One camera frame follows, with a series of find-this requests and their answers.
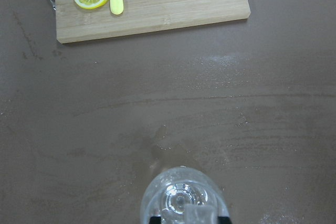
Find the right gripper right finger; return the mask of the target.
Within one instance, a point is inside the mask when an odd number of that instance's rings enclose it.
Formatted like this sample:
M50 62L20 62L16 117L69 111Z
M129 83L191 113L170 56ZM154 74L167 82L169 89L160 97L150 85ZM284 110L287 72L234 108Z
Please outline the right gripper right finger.
M218 224L232 224L232 221L230 219L230 217L228 216L218 216L217 217L218 220Z

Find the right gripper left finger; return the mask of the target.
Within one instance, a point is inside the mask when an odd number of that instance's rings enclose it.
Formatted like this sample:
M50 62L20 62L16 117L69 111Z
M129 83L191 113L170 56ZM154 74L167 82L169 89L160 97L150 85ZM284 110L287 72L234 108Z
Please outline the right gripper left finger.
M161 224L161 216L150 217L149 224Z

